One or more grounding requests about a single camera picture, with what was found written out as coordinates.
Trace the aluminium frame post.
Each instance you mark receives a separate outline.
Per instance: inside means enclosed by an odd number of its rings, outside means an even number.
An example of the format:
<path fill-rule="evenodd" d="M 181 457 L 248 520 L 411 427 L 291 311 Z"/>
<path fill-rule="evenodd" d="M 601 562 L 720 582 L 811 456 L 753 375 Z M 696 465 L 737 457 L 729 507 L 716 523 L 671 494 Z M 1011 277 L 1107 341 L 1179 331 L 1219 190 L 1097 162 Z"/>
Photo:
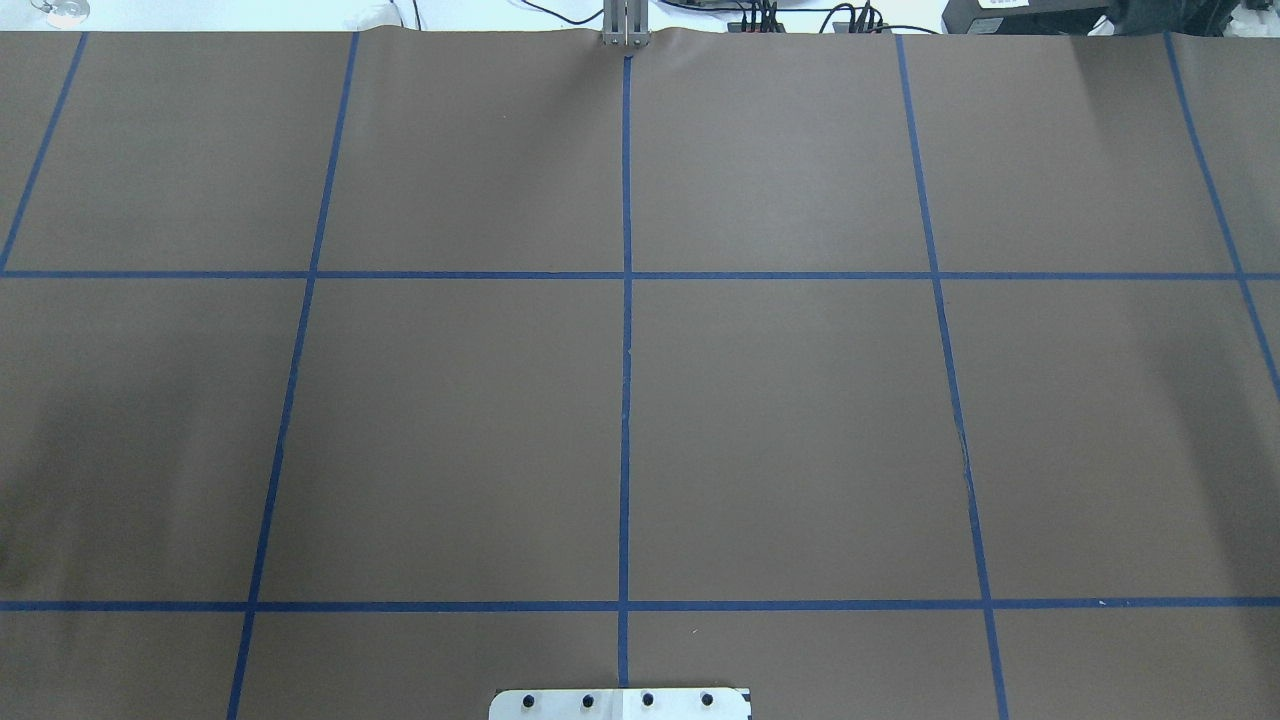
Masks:
<path fill-rule="evenodd" d="M 650 3 L 605 0 L 602 3 L 602 44 L 607 47 L 645 47 L 652 40 Z"/>

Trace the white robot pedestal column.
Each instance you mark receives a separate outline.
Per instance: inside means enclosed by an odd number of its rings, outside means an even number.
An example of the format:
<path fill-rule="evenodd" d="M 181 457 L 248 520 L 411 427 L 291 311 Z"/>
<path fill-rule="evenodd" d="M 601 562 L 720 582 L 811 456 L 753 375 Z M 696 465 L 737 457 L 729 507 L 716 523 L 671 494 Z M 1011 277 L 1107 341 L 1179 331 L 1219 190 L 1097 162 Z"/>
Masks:
<path fill-rule="evenodd" d="M 731 687 L 509 689 L 489 719 L 751 719 L 750 691 Z"/>

